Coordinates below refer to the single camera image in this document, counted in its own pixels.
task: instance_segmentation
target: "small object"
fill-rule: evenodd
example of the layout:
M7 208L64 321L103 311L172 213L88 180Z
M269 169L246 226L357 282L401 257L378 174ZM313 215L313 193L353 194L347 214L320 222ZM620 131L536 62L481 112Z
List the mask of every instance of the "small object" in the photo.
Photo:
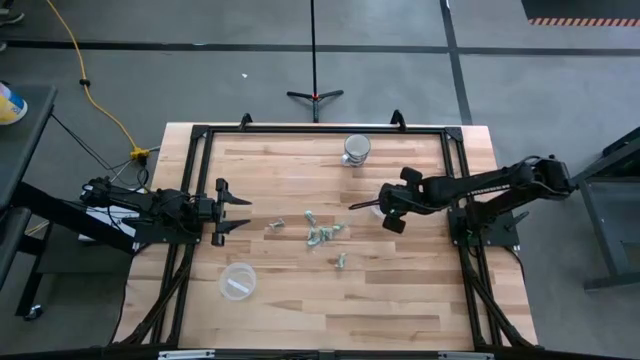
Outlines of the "small object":
M239 301L247 298L256 288L257 276L251 265L245 263L233 263L227 266L218 285L222 295L231 300Z
M344 229L345 227L347 227L347 223L335 224L335 225L333 225L333 231L340 231L340 230Z
M0 27L5 25L15 25L24 19L24 13L9 13L10 9L0 6Z
M342 165L357 167L364 164L371 150L369 138L361 135L350 135L344 141L344 155L342 155Z
M24 321L33 321L44 314L44 310L42 309L42 305L33 305L29 310L29 313L22 318Z
M338 261L336 262L335 267L342 270L344 269L344 264L347 261L347 253L342 253L340 254L340 256L338 257Z
M322 242L323 242L323 240L322 240L322 236L313 236L312 238L310 238L310 239L307 241L307 245L309 245L309 246L311 246L311 247L314 247L314 246L318 246L318 245L320 245L320 243L322 243Z
M304 217L306 217L307 220L309 220L309 222L311 223L311 227L316 226L316 218L313 217L313 213L311 213L311 210L305 211Z
M27 103L15 92L0 83L0 125L9 125L27 113Z
M321 227L320 238L322 242L333 240L333 227Z
M271 229L273 231L276 231L277 228L284 227L284 220L282 220L282 218L280 218L280 219L278 219L278 221L269 224L269 226L271 227Z

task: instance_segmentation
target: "black stand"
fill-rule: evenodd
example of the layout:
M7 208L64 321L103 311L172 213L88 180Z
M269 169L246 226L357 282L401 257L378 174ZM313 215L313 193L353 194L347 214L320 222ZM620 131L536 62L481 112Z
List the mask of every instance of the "black stand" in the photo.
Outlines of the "black stand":
M320 101L331 97L344 94L342 90L330 91L324 94L318 94L318 80L316 75L316 15L315 1L311 0L311 52L313 54L313 94L303 94L294 91L287 91L287 96L299 97L311 101L313 108L313 122L320 122L320 109L318 108Z

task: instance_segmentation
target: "metal can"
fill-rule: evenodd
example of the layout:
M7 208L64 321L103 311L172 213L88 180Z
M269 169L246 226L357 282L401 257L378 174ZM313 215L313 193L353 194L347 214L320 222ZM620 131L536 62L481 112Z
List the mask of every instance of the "metal can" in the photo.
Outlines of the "metal can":
M13 124L27 113L27 103L0 83L0 125Z
M342 164L353 167L361 166L367 160L370 150L371 142L368 137L360 134L349 135L344 141Z

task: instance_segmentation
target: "clear plastic container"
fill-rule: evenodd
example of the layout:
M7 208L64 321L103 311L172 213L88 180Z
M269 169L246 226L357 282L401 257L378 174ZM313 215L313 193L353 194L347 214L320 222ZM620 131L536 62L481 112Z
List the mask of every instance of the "clear plastic container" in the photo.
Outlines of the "clear plastic container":
M233 263L224 269L220 275L220 292L231 300L239 301L247 298L256 288L256 272L251 265Z

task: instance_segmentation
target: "black floor stripe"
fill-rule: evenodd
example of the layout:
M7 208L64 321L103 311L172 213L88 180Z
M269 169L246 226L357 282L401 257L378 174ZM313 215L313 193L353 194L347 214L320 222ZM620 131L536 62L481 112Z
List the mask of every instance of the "black floor stripe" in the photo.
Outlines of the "black floor stripe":
M73 49L70 41L7 39L9 46L31 49ZM84 50L130 51L255 51L255 52L310 52L311 45L277 44L188 44L80 41ZM638 56L640 49L562 49L562 48L503 48L503 47L450 47L450 46L396 46L396 45L318 45L318 52L326 53L393 53L393 54L447 54L459 55L532 55L532 56Z
M462 65L460 64L460 56L458 55L458 43L456 42L456 34L453 29L453 21L451 20L451 12L449 12L447 0L440 0L440 9L442 10L444 32L447 36L447 44L449 46L449 60L451 61L451 72L453 73L453 87L456 91L458 109L460 110L460 121L462 125L473 125L469 99L467 98L467 91L464 87Z
M531 55L531 56L640 56L640 49L556 49L461 47L462 55Z
M73 49L71 41L9 39L9 46L33 49ZM310 52L311 45L277 44L188 44L80 41L83 50L133 50L133 51L256 51L256 52ZM395 45L318 45L318 52L335 53L394 53L394 54L446 54L446 46L395 46Z

